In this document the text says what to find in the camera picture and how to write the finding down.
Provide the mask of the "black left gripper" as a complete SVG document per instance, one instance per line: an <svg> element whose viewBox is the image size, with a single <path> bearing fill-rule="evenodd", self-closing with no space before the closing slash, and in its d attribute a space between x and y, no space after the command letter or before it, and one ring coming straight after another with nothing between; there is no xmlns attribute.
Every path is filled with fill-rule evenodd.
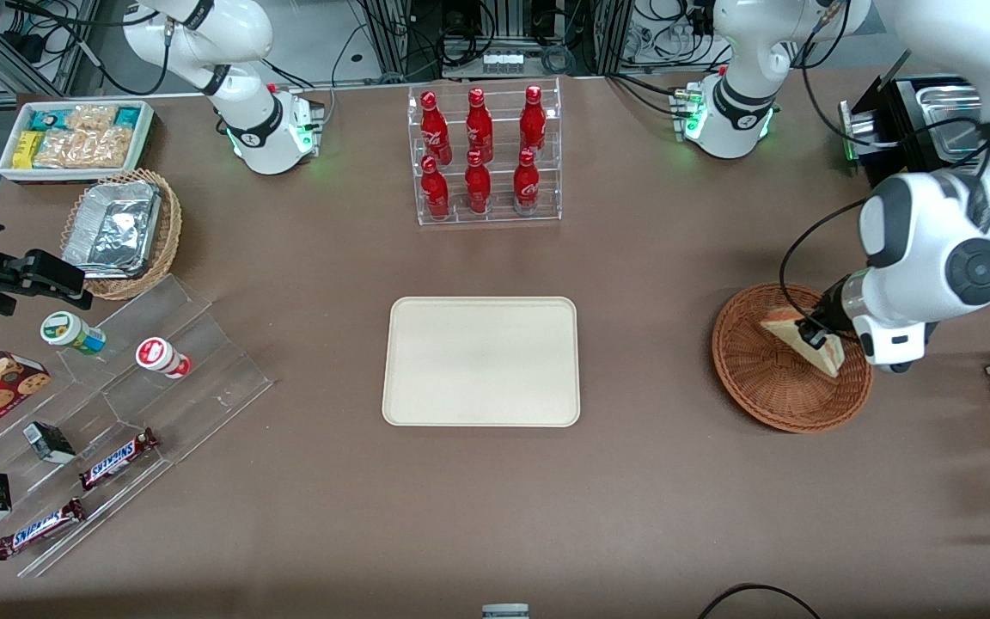
<svg viewBox="0 0 990 619"><path fill-rule="evenodd" d="M822 294L810 318L795 321L798 337L809 347L841 347L844 340L856 340L853 318L858 314L858 274L837 281Z"/></svg>

